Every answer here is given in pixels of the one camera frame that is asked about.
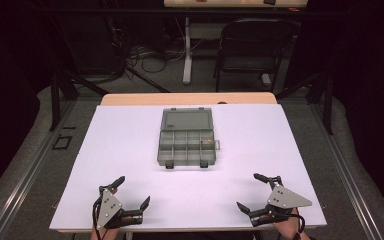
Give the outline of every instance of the gray floor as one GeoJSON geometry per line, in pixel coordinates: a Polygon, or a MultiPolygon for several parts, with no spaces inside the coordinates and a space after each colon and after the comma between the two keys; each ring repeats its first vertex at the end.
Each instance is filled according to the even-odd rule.
{"type": "MultiPolygon", "coordinates": [[[[171,92],[213,92],[214,59],[207,48],[197,48],[194,54],[192,83],[183,85],[183,61],[169,61],[158,73],[143,71],[154,82],[171,92]]],[[[284,77],[287,59],[282,66],[284,77]]],[[[146,59],[144,66],[159,69],[160,60],[146,59]]],[[[266,89],[255,76],[224,76],[221,91],[263,91],[266,89]]],[[[101,84],[110,92],[158,92],[131,75],[101,84]]],[[[282,83],[276,86],[279,91],[282,83]]],[[[35,125],[0,180],[0,239],[72,239],[72,235],[48,229],[55,203],[61,197],[72,165],[81,146],[90,120],[101,97],[83,86],[77,86],[79,101],[69,102],[62,97],[63,118],[54,132],[51,126],[50,90],[38,94],[41,110],[35,125]],[[66,150],[58,148],[58,136],[72,141],[66,150]]],[[[345,110],[334,101],[333,136],[321,125],[318,105],[308,105],[303,88],[281,100],[305,166],[313,182],[328,225],[306,230],[317,239],[384,239],[384,199],[370,176],[361,166],[345,118],[345,110]]],[[[266,239],[276,239],[275,232],[266,232],[266,239]]],[[[77,234],[75,239],[88,239],[77,234]]]]}

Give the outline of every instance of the plastic compartment box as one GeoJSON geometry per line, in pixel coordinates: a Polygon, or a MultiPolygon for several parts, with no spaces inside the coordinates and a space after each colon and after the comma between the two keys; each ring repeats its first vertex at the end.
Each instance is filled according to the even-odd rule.
{"type": "Polygon", "coordinates": [[[214,165],[216,144],[211,109],[164,109],[157,160],[167,169],[214,165]]]}

